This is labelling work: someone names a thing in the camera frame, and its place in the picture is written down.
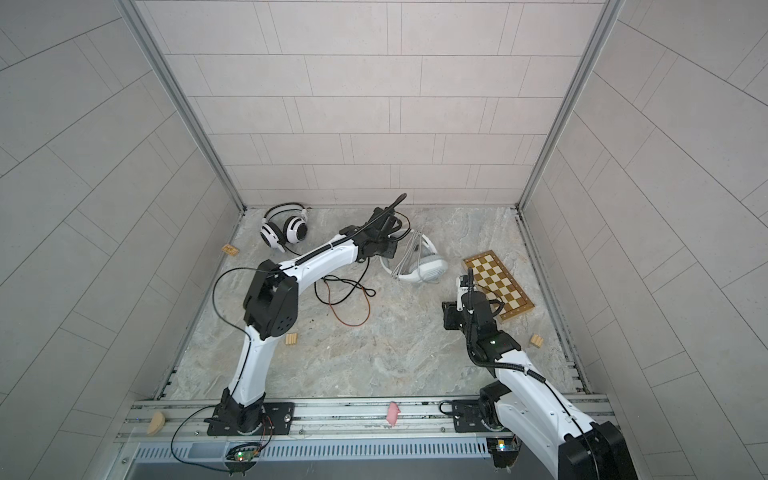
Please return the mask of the white grey headphones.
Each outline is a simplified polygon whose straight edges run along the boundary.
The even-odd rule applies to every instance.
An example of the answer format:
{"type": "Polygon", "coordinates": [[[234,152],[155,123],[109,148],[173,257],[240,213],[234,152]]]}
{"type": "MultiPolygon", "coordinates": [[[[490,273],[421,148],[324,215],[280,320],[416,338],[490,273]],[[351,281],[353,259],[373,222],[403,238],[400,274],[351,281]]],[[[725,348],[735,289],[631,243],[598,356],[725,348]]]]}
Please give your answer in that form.
{"type": "Polygon", "coordinates": [[[413,230],[405,239],[404,255],[394,267],[389,265],[386,258],[379,258],[384,271],[397,281],[411,284],[438,283],[448,270],[447,260],[423,233],[413,230]]]}

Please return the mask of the black white headphones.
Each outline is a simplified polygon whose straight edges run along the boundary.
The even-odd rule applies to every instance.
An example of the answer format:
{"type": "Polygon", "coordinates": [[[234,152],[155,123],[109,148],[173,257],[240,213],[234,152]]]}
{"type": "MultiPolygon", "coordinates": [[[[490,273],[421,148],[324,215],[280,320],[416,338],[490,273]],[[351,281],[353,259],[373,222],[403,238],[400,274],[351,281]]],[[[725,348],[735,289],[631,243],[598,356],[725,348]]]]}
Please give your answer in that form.
{"type": "Polygon", "coordinates": [[[272,249],[284,252],[288,245],[302,242],[308,234],[308,208],[299,202],[286,202],[268,209],[262,217],[260,236],[272,249]],[[273,219],[283,213],[294,212],[282,225],[273,219]]]}

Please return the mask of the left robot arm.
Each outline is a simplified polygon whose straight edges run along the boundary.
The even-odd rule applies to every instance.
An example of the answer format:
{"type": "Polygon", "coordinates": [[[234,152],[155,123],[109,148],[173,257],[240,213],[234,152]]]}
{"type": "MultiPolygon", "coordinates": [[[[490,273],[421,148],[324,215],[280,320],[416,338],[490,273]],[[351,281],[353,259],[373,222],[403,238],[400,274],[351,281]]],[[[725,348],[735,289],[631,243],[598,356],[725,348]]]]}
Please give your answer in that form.
{"type": "Polygon", "coordinates": [[[335,270],[381,256],[392,259],[402,223],[396,218],[400,195],[391,205],[375,208],[369,220],[350,225],[321,246],[290,260],[265,260],[243,300],[245,334],[235,375],[223,390],[208,424],[207,434],[250,435],[263,433],[268,422],[263,406],[266,379],[277,341],[298,318],[299,297],[316,281],[335,270]]]}

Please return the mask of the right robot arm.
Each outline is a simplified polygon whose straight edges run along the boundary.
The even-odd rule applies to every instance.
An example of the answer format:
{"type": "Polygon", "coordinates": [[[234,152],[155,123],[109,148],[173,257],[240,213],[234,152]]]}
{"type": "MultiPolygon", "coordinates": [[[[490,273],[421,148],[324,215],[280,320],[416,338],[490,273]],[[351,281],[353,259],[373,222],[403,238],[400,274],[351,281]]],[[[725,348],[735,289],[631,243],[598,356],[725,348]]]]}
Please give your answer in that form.
{"type": "Polygon", "coordinates": [[[597,423],[535,369],[521,345],[497,327],[495,303],[467,291],[442,304],[444,328],[464,334],[470,361],[495,378],[479,394],[481,421],[514,434],[556,479],[635,479],[620,430],[597,423]]]}

